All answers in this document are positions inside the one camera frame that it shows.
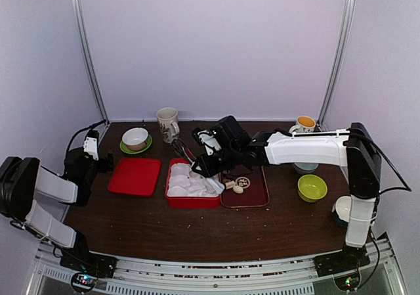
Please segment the red tin lid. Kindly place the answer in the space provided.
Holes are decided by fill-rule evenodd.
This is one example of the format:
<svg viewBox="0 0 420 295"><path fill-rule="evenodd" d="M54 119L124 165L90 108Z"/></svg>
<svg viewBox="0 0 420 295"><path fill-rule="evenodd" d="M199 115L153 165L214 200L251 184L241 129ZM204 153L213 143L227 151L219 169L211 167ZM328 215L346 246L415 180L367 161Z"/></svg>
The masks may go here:
<svg viewBox="0 0 420 295"><path fill-rule="evenodd" d="M108 183L108 191L114 194L151 197L155 191L160 169L160 160L121 159Z"/></svg>

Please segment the red chocolate tray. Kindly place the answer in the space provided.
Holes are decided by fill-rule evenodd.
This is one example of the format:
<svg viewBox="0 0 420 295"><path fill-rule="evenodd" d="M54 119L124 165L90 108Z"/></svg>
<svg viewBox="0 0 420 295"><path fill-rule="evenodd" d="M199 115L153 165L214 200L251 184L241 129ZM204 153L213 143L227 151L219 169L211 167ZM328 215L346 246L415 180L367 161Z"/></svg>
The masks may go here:
<svg viewBox="0 0 420 295"><path fill-rule="evenodd" d="M263 167L254 167L251 170L243 166L238 166L232 171L221 173L223 182L234 181L238 177L249 178L251 185L243 190L242 194L237 194L233 189L226 189L221 194L220 203L225 208L259 208L267 206L270 202L266 176Z"/></svg>

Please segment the metal serving tongs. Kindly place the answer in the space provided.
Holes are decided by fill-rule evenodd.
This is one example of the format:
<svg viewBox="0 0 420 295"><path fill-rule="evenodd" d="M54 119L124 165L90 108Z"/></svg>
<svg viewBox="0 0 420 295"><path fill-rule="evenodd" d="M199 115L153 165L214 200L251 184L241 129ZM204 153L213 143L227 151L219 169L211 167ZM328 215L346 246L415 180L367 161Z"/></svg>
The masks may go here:
<svg viewBox="0 0 420 295"><path fill-rule="evenodd" d="M206 178L217 194L222 194L225 186L219 181L219 171L211 165L208 155L195 156L182 139L174 139L171 148L189 162L193 172Z"/></svg>

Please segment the red tin box base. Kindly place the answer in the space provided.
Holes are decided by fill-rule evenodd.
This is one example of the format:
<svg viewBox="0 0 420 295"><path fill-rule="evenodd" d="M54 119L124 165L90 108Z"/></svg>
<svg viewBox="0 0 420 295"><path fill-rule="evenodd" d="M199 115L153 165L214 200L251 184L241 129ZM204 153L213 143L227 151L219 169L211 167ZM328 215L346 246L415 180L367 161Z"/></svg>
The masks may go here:
<svg viewBox="0 0 420 295"><path fill-rule="evenodd" d="M169 196L169 180L171 176L171 168L175 164L187 164L188 162L182 158L174 158L169 162L169 169L166 179L165 197L170 208L176 209L212 209L218 208L221 204L221 195L215 197L202 196Z"/></svg>

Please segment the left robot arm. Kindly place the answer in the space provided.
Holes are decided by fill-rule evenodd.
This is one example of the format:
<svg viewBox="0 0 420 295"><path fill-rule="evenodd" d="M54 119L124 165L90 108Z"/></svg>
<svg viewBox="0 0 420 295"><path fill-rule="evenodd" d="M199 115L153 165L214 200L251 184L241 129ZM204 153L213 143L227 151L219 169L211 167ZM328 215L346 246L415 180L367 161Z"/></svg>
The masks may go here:
<svg viewBox="0 0 420 295"><path fill-rule="evenodd" d="M65 252L80 271L94 266L85 235L63 224L39 202L42 196L67 206L86 206L91 187L100 173L114 168L114 155L96 159L82 148L70 150L59 175L38 158L9 156L1 164L1 214L19 229L51 241Z"/></svg>

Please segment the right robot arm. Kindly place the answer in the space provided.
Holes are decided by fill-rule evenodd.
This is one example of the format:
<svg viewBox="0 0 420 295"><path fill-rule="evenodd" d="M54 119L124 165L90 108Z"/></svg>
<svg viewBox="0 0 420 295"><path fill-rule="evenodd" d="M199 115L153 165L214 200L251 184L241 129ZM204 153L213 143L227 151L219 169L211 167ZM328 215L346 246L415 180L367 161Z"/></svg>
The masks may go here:
<svg viewBox="0 0 420 295"><path fill-rule="evenodd" d="M328 132L289 133L259 131L249 136L228 116L210 129L195 128L192 137L205 148L192 164L194 172L212 177L243 165L279 166L291 163L327 164L346 168L351 197L345 236L346 248L337 254L337 265L351 269L362 258L375 205L379 197L381 156L369 145L369 135L360 123Z"/></svg>

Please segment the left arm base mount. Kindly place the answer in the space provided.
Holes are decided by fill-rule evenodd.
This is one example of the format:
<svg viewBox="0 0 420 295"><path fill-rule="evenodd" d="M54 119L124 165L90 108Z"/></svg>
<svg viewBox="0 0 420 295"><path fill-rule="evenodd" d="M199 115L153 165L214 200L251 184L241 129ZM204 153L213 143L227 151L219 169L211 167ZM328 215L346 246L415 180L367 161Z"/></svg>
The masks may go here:
<svg viewBox="0 0 420 295"><path fill-rule="evenodd" d="M91 254L89 260L77 260L72 255L63 255L60 265L74 271L87 273L98 278L112 278L116 270L117 259L111 256Z"/></svg>

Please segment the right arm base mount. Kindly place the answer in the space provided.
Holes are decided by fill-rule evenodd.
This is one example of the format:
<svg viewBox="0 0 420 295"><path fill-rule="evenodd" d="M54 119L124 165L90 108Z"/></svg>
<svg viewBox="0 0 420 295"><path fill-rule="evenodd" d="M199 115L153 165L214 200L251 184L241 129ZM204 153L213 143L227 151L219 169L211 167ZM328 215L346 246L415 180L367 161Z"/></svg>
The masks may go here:
<svg viewBox="0 0 420 295"><path fill-rule="evenodd" d="M319 277L355 271L370 263L371 261L368 256L357 258L355 256L344 255L342 252L316 256L314 258L314 265Z"/></svg>

